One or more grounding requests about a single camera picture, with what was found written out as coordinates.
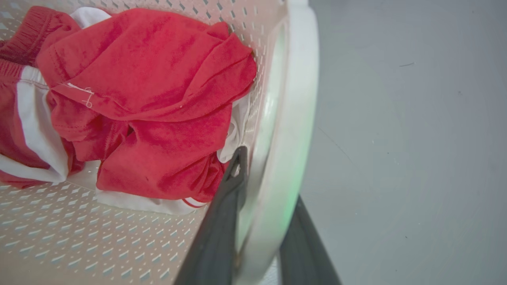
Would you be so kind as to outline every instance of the gray floor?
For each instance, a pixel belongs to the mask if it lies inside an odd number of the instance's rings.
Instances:
[[[507,2],[310,6],[302,195],[343,283],[507,284]]]

